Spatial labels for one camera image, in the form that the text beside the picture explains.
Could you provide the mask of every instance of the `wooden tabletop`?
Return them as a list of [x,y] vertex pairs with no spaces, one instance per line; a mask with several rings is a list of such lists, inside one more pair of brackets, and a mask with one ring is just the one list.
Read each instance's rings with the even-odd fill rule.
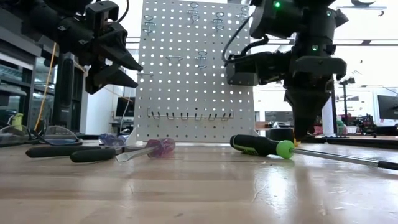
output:
[[[302,148],[398,162],[397,151]],[[168,159],[74,164],[0,149],[2,223],[397,223],[398,172],[228,147],[178,147]]]

